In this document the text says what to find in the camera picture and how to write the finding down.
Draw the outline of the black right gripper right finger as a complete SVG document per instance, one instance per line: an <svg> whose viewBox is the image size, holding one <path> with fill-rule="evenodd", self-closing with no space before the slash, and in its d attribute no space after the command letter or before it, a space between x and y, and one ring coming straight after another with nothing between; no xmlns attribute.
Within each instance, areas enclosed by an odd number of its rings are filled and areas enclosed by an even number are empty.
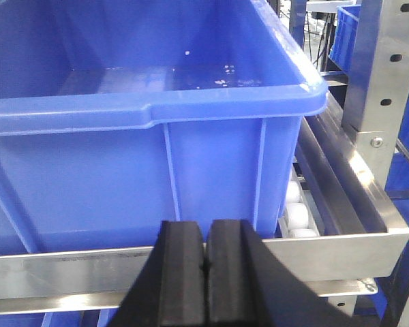
<svg viewBox="0 0 409 327"><path fill-rule="evenodd" d="M245 220L215 220L207 239L210 326L354 326L267 248Z"/></svg>

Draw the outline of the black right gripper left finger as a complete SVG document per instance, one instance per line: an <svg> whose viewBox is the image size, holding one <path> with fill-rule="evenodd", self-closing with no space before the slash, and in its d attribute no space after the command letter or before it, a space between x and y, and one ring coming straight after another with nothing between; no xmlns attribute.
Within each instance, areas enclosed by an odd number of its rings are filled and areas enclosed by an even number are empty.
<svg viewBox="0 0 409 327"><path fill-rule="evenodd" d="M109 326L204 326L203 239L194 221L164 221Z"/></svg>

